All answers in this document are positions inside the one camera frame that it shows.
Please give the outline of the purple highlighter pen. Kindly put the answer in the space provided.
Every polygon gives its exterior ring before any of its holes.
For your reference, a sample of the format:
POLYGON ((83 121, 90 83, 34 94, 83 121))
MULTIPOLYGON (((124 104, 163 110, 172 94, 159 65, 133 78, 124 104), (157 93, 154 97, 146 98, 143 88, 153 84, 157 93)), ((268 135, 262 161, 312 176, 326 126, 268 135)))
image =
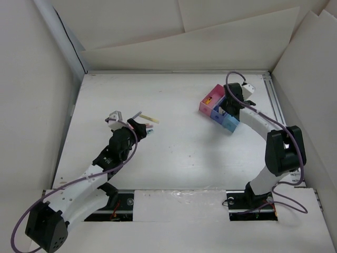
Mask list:
POLYGON ((142 114, 142 111, 137 112, 134 116, 132 116, 132 119, 136 119, 141 114, 142 114))

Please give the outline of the yellow highlighter pen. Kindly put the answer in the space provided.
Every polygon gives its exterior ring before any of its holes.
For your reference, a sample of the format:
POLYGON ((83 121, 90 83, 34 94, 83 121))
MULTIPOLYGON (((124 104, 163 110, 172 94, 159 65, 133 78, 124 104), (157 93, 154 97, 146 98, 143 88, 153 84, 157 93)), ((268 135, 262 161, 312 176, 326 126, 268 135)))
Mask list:
POLYGON ((142 119, 151 121, 151 122, 153 122, 153 123, 159 124, 159 120, 154 119, 154 118, 152 118, 152 117, 145 116, 145 115, 143 115, 143 114, 140 114, 139 117, 142 118, 142 119))

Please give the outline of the yellow black utility knife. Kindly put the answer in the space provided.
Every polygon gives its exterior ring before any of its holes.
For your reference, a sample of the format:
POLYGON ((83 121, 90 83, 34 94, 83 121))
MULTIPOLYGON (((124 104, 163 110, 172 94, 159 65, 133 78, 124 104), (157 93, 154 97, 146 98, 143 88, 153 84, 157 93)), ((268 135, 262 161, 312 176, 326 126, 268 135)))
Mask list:
POLYGON ((212 97, 208 97, 205 101, 204 104, 209 104, 212 101, 212 97))

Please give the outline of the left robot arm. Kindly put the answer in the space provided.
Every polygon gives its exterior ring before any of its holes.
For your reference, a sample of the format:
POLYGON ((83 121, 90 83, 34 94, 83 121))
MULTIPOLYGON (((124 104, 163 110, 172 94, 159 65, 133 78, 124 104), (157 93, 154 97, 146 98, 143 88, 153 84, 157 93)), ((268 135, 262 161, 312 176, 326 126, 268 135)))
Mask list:
POLYGON ((109 183, 130 161, 147 136, 146 124, 107 119, 112 130, 108 145, 76 180, 47 194, 29 210, 25 234, 46 252, 56 252, 71 230, 101 208, 117 204, 118 190, 109 183))

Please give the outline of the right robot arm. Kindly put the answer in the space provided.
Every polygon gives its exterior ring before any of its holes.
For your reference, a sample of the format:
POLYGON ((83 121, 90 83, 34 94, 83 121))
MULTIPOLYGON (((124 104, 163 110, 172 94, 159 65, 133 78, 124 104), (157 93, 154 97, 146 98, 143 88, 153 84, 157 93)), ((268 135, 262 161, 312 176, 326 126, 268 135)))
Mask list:
POLYGON ((257 207, 282 179, 306 165, 306 153, 301 129, 286 126, 254 108, 255 103, 244 100, 239 83, 224 85, 225 100, 220 104, 227 114, 249 126, 266 143, 265 166, 247 183, 243 201, 251 208, 257 207))

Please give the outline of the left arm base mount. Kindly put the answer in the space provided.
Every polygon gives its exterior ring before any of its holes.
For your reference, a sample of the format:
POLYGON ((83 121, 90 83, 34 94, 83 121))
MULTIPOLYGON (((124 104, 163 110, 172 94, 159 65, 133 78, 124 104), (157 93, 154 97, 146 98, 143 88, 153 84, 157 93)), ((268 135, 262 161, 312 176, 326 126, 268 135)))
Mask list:
POLYGON ((129 222, 133 221, 134 190, 119 190, 110 183, 100 189, 109 196, 105 207, 96 210, 84 221, 88 222, 129 222))

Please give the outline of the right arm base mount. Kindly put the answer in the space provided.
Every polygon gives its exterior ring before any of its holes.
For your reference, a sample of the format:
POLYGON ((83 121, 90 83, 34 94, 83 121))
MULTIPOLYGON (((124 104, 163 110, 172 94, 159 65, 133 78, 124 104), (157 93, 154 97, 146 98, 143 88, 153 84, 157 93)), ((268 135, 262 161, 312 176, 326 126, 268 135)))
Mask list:
POLYGON ((230 221, 278 221, 271 191, 256 195, 250 183, 244 190, 229 190, 222 205, 228 208, 230 221))

